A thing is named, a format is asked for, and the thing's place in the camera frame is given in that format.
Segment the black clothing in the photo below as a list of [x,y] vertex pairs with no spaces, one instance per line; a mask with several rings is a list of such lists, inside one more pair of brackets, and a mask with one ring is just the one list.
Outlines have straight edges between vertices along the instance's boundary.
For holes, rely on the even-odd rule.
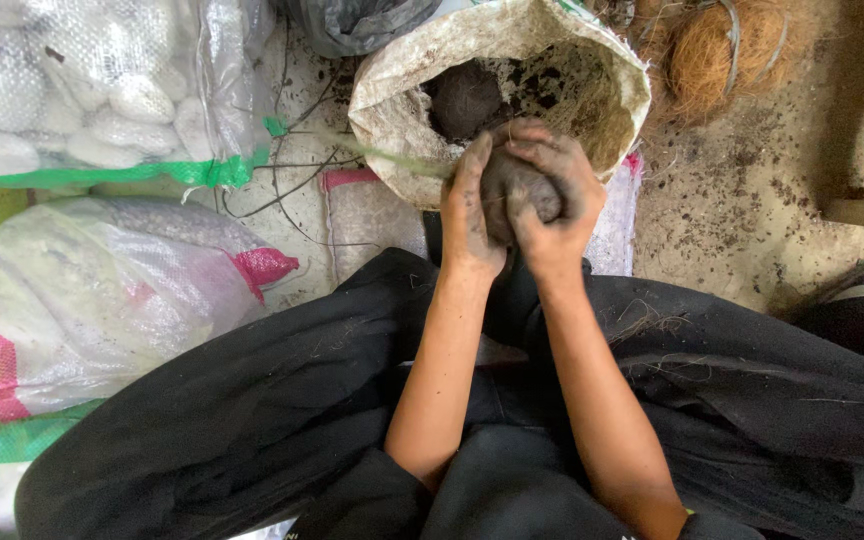
[[[559,486],[556,497],[574,495],[570,508],[610,527],[571,484],[583,485],[584,475],[574,467],[539,309],[513,332],[530,361],[476,370],[466,439],[434,501],[376,450],[407,376],[398,364],[414,358],[435,279],[428,262],[387,250],[333,294],[143,376],[31,464],[16,495],[20,536],[223,538],[302,508],[322,517],[297,528],[334,537],[354,537],[362,527],[355,516],[375,527],[370,537],[452,534],[489,516],[510,519],[462,513],[481,509],[470,497],[486,478],[451,483],[453,471],[468,470],[466,450],[484,444],[477,436],[506,429],[541,429],[562,456],[561,475],[544,476]],[[700,515],[687,533],[718,514],[806,540],[864,538],[864,356],[672,285],[588,276],[586,290],[679,495]],[[375,473],[380,465],[388,473]],[[356,495],[366,488],[367,497]],[[313,513],[327,505],[334,510]],[[540,517],[521,519],[545,526]]]
[[[483,425],[462,442],[435,501],[409,472],[373,449],[290,529],[298,539],[633,538],[589,496],[577,456],[540,429]],[[689,517],[680,540],[762,540],[750,527]]]

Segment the open sack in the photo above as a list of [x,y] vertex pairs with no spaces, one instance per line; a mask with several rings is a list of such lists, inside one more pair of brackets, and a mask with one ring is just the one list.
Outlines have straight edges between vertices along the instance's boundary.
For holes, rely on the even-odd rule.
[[[606,181],[639,134],[649,110],[649,81],[632,50],[570,0],[494,0],[451,12],[393,40],[369,56],[355,76],[348,107],[355,137],[387,153],[454,161],[461,148],[450,148],[432,129],[431,101],[420,85],[471,59],[527,61],[550,47],[562,58],[567,52],[582,70],[557,65],[556,54],[549,55],[546,68],[574,78],[577,90],[539,116],[578,139]],[[500,83],[513,78],[510,73]],[[366,160],[399,197],[423,210],[438,209],[439,178],[417,176],[376,156]]]

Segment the pink sack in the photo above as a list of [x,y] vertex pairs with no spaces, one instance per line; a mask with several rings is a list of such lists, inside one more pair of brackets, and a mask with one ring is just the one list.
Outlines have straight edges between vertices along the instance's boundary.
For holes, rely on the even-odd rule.
[[258,319],[299,267],[226,216],[139,197],[33,206],[0,226],[0,421],[112,396]]

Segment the left hand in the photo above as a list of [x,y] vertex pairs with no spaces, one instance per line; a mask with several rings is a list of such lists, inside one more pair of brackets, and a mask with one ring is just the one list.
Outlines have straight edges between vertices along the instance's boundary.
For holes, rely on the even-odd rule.
[[479,182],[492,154],[493,138],[483,132],[468,146],[455,175],[441,187],[441,268],[487,280],[491,285],[505,266],[506,249],[490,243]]

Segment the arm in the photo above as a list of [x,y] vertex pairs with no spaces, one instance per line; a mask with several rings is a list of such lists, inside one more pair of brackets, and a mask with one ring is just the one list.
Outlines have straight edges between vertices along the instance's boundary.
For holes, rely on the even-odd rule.
[[544,224],[522,191],[508,212],[538,285],[558,382],[579,457],[596,499],[648,540],[672,540],[688,514],[659,438],[621,374],[595,320],[582,253],[605,204],[605,188],[574,140],[540,120],[513,120],[506,146],[557,184],[564,212]]
[[479,198],[492,152],[484,133],[462,155],[442,187],[442,263],[409,378],[385,437],[385,452],[435,489],[462,439],[475,353],[489,288],[505,249],[489,244]]

